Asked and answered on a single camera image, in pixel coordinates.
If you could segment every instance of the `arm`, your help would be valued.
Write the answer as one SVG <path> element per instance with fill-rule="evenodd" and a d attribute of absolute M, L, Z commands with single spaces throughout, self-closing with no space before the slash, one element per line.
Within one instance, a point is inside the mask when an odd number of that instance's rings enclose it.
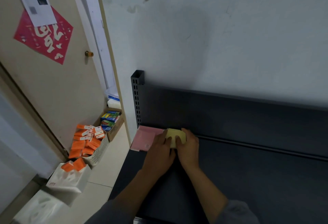
<path fill-rule="evenodd" d="M 155 136 L 141 170 L 127 187 L 113 201 L 105 203 L 85 224 L 125 224 L 133 220 L 151 188 L 174 161 L 174 150 L 170 154 L 171 137 L 166 140 L 166 133 L 167 130 Z"/>
<path fill-rule="evenodd" d="M 214 223 L 227 206 L 228 199 L 199 168 L 198 138 L 189 130 L 183 128 L 182 131 L 186 133 L 187 142 L 182 144 L 179 137 L 175 138 L 180 163 L 195 188 L 208 221 Z"/>

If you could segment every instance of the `brass door knob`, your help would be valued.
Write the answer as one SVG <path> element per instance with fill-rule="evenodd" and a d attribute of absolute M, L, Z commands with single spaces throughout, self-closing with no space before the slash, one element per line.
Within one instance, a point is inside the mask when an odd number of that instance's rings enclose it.
<path fill-rule="evenodd" d="M 93 52 L 86 51 L 84 52 L 84 55 L 87 57 L 93 57 Z"/>

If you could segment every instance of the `white floor tile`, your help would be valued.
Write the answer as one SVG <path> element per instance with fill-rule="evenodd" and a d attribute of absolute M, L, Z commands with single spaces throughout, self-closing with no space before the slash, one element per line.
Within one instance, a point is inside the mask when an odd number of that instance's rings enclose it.
<path fill-rule="evenodd" d="M 59 213 L 56 223 L 83 224 L 107 201 L 112 188 L 87 183 L 83 193 L 79 193 L 69 210 Z"/>
<path fill-rule="evenodd" d="M 91 172 L 89 182 L 113 187 L 129 151 L 129 141 L 123 124 L 109 143 L 103 157 Z"/>

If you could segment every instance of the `pink package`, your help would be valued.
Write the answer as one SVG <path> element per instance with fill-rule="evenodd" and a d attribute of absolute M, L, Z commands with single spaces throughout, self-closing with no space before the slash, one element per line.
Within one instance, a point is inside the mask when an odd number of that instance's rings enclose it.
<path fill-rule="evenodd" d="M 163 131 L 164 129 L 139 126 L 130 149 L 137 151 L 148 151 L 149 148 L 152 146 L 155 135 L 161 134 Z"/>

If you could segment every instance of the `red diamond-shaped poster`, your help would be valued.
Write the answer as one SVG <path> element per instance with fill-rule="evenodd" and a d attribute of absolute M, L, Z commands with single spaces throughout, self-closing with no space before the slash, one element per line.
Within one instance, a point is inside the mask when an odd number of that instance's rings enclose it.
<path fill-rule="evenodd" d="M 53 7 L 57 24 L 34 27 L 26 10 L 23 11 L 14 39 L 29 48 L 63 64 L 73 27 Z"/>

